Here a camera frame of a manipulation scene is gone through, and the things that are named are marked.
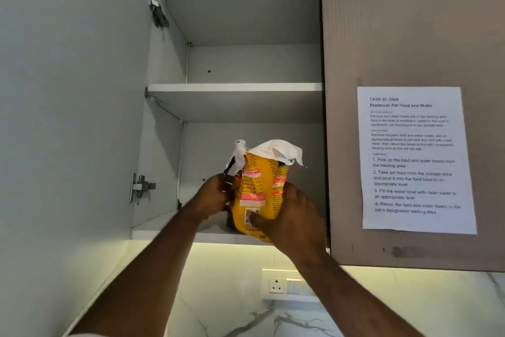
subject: marble backsplash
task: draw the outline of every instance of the marble backsplash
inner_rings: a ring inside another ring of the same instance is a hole
[[[123,265],[147,242],[132,240]],[[170,337],[340,337],[319,303],[264,301],[262,268],[294,269],[271,246],[195,243],[167,325]],[[425,336],[505,335],[505,274],[345,267]]]

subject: power outlet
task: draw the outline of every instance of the power outlet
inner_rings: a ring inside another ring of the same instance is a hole
[[[268,292],[286,293],[286,279],[282,277],[270,277],[268,280]]]

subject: wall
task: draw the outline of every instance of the wall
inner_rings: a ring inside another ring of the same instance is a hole
[[[148,0],[0,0],[0,335],[61,335],[127,247]]]
[[[130,241],[120,269],[148,242]],[[341,337],[321,304],[263,301],[262,268],[294,269],[271,246],[194,243],[167,327],[170,337]],[[505,274],[345,267],[426,337],[499,337]]]

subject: right hand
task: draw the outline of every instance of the right hand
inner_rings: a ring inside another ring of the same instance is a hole
[[[282,207],[276,219],[251,213],[250,221],[297,268],[319,264],[328,257],[325,224],[312,201],[293,184],[284,185]]]

